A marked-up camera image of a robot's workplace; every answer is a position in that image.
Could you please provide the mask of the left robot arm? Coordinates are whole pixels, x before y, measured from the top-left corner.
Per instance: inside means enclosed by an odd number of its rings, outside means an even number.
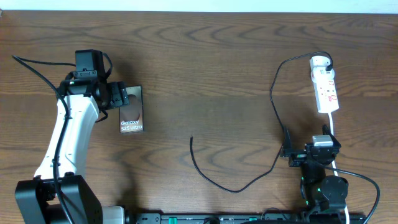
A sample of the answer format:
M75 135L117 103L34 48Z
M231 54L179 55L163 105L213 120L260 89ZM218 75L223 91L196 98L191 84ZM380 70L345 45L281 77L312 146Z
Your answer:
M87 184L86 158L100 113L129 104L124 82L71 74L56 88L57 120L33 179L18 182L15 198L25 223L130 223L121 206L103 206Z

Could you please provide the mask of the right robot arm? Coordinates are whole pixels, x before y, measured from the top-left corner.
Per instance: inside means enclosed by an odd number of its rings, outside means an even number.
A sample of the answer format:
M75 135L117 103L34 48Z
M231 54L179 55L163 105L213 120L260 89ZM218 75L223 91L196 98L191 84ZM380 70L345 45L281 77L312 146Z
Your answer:
M290 133L284 128L282 156L289 159L290 167L299 167L302 173L300 191L308 211L300 214L305 222L324 221L326 215L338 216L346 207L348 181L339 176L326 175L325 169L336 159L341 144L328 126L322 135L312 137L303 149L294 149Z

